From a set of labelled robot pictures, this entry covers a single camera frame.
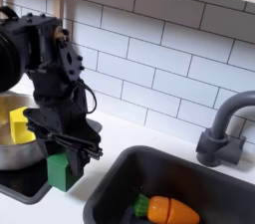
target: black sink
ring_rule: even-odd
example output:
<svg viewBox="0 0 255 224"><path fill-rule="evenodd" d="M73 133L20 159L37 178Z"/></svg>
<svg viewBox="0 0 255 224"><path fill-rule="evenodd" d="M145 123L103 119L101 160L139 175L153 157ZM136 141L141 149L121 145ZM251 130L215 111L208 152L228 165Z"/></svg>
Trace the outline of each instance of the black sink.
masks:
<svg viewBox="0 0 255 224"><path fill-rule="evenodd" d="M120 155L88 200L85 223L149 223L132 214L139 193L178 199L201 224L255 223L254 185L145 146Z"/></svg>

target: gray faucet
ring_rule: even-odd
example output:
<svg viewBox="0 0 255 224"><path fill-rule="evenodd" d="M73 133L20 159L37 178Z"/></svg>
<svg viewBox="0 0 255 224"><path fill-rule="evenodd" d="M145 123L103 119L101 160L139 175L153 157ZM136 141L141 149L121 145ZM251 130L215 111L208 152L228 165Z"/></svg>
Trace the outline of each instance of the gray faucet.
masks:
<svg viewBox="0 0 255 224"><path fill-rule="evenodd" d="M225 132L232 116L238 110L251 106L255 106L255 91L237 94L220 107L212 128L201 134L196 147L200 163L210 167L220 165L221 161L238 164L245 138L231 140Z"/></svg>

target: white backsplash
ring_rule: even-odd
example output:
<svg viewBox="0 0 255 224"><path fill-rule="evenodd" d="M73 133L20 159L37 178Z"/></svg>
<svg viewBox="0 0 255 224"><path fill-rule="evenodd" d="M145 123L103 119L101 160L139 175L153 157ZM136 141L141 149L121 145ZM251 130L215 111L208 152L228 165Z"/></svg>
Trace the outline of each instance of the white backsplash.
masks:
<svg viewBox="0 0 255 224"><path fill-rule="evenodd" d="M4 1L20 16L53 13L53 0ZM255 90L253 4L65 0L64 25L99 111L197 143L225 100ZM33 92L26 77L15 89ZM247 136L244 157L255 161L255 108L239 111L227 133Z"/></svg>

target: orange carrot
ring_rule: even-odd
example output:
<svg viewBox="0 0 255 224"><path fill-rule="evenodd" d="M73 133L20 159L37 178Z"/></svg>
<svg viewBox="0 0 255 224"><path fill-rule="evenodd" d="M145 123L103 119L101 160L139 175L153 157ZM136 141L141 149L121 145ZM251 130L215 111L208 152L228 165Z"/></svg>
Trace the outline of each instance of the orange carrot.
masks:
<svg viewBox="0 0 255 224"><path fill-rule="evenodd" d="M165 224L168 217L169 199L153 196L149 199L147 218L154 223Z"/></svg>
<svg viewBox="0 0 255 224"><path fill-rule="evenodd" d="M134 204L137 218L147 216L156 224L198 224L199 215L187 205L176 199L153 196L150 199L139 195Z"/></svg>

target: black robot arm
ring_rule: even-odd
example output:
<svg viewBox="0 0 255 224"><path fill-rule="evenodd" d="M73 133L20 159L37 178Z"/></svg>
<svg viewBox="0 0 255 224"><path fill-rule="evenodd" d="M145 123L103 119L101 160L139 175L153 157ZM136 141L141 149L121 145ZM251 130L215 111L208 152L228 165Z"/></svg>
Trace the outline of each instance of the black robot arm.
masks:
<svg viewBox="0 0 255 224"><path fill-rule="evenodd" d="M80 78L83 58L57 18L45 14L18 18L8 7L0 11L7 16L0 26L0 92L17 84L23 73L28 75L39 106L24 111L28 129L35 133L45 157L64 147L73 175L81 176L91 157L102 156L101 137L86 119L85 90L97 100Z"/></svg>

